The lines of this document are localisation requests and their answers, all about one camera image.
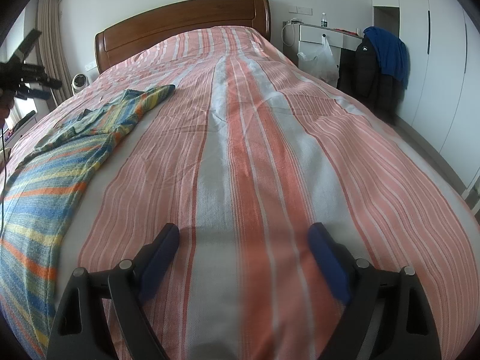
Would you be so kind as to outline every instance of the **human hand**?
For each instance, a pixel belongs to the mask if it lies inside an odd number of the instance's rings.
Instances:
[[[15,99],[12,91],[3,91],[0,88],[0,127],[3,128],[5,119],[10,115],[10,110],[14,107]]]

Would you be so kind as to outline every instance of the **blue and yellow striped fabric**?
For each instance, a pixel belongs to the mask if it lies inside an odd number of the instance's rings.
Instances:
[[[88,182],[143,114],[174,90],[126,90],[98,110],[85,110],[51,130],[9,178],[0,310],[33,359],[46,354],[60,246]]]

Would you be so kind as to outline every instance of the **blue sweater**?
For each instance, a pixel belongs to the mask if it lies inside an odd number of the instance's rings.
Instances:
[[[393,76],[406,88],[409,78],[409,53],[405,44],[379,27],[369,27],[363,33],[373,44],[382,74]]]

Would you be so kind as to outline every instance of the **plastic bottle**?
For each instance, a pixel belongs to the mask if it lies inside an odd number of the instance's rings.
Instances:
[[[325,12],[322,13],[322,27],[328,27],[327,14]]]

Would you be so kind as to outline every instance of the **headboard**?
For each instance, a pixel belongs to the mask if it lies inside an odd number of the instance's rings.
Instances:
[[[179,33],[222,25],[251,27],[270,40],[268,0],[189,0],[133,16],[96,35],[98,70]]]

